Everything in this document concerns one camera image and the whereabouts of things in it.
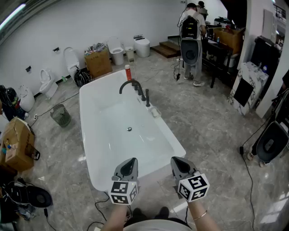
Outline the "marble pattern vanity cabinet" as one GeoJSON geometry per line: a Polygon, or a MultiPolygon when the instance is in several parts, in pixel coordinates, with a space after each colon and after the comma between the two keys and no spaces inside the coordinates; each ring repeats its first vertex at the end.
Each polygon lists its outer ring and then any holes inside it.
{"type": "Polygon", "coordinates": [[[228,96],[229,104],[245,116],[255,106],[268,77],[252,62],[242,63],[228,96]]]}

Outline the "person's right black shoe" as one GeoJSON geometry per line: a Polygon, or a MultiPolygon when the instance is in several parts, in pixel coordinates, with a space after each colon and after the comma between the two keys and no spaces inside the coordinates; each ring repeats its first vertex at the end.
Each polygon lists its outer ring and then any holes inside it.
{"type": "Polygon", "coordinates": [[[159,213],[155,216],[155,219],[168,219],[170,211],[167,207],[162,207],[159,213]]]}

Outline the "black curved faucet spout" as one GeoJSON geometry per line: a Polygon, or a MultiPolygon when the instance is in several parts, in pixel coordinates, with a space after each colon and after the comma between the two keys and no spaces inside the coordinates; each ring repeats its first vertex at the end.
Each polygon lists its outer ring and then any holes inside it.
{"type": "MultiPolygon", "coordinates": [[[[129,83],[135,83],[135,84],[138,85],[138,88],[142,89],[141,84],[140,84],[137,80],[132,79],[132,80],[130,80],[130,81],[124,82],[124,83],[120,86],[119,94],[122,94],[123,88],[124,88],[127,84],[129,84],[129,83]]],[[[146,97],[145,97],[145,95],[144,95],[144,92],[143,92],[142,95],[141,95],[141,100],[142,100],[143,102],[146,101],[146,97]]]]}

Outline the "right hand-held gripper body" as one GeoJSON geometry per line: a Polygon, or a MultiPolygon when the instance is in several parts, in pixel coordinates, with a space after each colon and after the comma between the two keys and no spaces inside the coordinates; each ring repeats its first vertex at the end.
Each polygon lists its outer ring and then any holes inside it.
{"type": "Polygon", "coordinates": [[[199,200],[207,195],[210,184],[205,174],[197,173],[180,180],[177,186],[177,193],[188,203],[199,200]]]}

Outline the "large open cardboard box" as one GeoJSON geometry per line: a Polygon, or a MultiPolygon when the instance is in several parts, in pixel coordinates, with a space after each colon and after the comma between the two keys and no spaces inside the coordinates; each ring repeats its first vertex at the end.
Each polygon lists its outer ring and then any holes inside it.
{"type": "Polygon", "coordinates": [[[18,172],[33,167],[34,160],[25,154],[25,149],[34,146],[34,135],[25,121],[13,118],[5,127],[1,144],[6,149],[5,164],[18,172]]]}

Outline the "person's black shoe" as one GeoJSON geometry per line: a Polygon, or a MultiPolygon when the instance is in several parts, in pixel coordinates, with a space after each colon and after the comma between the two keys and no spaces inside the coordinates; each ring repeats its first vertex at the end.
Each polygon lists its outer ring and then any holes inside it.
{"type": "Polygon", "coordinates": [[[170,211],[167,207],[162,207],[159,213],[155,216],[155,219],[168,219],[170,211]]]}
{"type": "Polygon", "coordinates": [[[147,216],[142,213],[140,208],[135,208],[133,210],[132,218],[140,221],[147,220],[147,216]]]}

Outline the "white squat open-lid toilet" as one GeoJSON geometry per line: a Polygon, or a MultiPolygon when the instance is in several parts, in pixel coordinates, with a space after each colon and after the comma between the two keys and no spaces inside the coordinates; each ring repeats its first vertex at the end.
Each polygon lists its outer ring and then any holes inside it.
{"type": "Polygon", "coordinates": [[[44,94],[47,99],[52,98],[58,88],[55,74],[51,69],[42,69],[40,71],[40,81],[40,93],[44,94]]]}

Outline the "white and black appliance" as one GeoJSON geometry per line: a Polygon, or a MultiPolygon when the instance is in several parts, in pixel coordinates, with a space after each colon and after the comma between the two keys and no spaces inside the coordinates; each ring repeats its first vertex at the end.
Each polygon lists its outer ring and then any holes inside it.
{"type": "Polygon", "coordinates": [[[214,19],[214,25],[218,26],[218,27],[226,27],[229,26],[230,28],[232,27],[232,22],[227,19],[227,18],[223,18],[223,17],[218,17],[214,19]]]}

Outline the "white smart toilet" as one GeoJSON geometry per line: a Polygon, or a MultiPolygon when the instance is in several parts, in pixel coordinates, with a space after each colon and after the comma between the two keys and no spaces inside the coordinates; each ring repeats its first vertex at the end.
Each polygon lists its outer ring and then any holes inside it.
{"type": "Polygon", "coordinates": [[[134,49],[139,57],[148,57],[150,55],[150,41],[143,35],[134,36],[134,49]]]}

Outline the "black cabinet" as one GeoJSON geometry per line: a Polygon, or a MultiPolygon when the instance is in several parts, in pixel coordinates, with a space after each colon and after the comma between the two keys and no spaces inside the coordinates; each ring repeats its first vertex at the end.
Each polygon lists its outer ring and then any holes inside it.
{"type": "Polygon", "coordinates": [[[261,69],[267,67],[266,73],[269,76],[274,76],[280,58],[280,51],[275,47],[275,44],[263,37],[258,36],[255,39],[255,46],[251,57],[251,62],[256,66],[261,64],[261,69]]]}

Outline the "dark backpack green trim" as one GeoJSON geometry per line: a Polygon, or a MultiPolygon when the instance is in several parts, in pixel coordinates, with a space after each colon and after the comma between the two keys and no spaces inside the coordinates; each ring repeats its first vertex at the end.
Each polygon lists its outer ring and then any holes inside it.
{"type": "Polygon", "coordinates": [[[5,89],[5,98],[9,106],[18,107],[19,97],[13,88],[5,89]]]}

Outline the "black table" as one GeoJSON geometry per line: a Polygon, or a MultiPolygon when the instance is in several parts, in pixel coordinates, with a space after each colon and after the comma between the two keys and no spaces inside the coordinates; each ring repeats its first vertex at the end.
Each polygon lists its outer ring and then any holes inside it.
{"type": "Polygon", "coordinates": [[[223,43],[214,43],[208,38],[202,40],[202,64],[213,73],[210,88],[214,87],[216,79],[223,83],[230,82],[228,71],[232,54],[232,48],[223,43]]]}

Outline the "person's right forearm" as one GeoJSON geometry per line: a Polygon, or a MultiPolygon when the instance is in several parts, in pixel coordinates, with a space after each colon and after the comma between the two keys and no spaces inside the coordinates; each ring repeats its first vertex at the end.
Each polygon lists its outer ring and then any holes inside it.
{"type": "Polygon", "coordinates": [[[200,200],[188,202],[188,208],[197,231],[221,231],[220,227],[203,207],[200,200]]]}

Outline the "white egg-shaped toilet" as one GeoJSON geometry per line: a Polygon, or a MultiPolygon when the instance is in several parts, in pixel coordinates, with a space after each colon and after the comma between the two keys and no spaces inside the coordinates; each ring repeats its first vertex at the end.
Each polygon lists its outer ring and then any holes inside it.
{"type": "Polygon", "coordinates": [[[28,87],[21,85],[19,87],[19,92],[20,92],[20,103],[19,103],[20,107],[25,112],[31,111],[35,103],[35,98],[32,91],[28,87]]]}

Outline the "person's white shirt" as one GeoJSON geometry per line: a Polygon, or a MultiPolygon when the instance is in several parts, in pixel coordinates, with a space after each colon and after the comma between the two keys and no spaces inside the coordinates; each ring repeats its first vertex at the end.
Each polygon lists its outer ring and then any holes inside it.
{"type": "Polygon", "coordinates": [[[139,220],[126,224],[123,231],[193,231],[178,218],[139,220]]]}

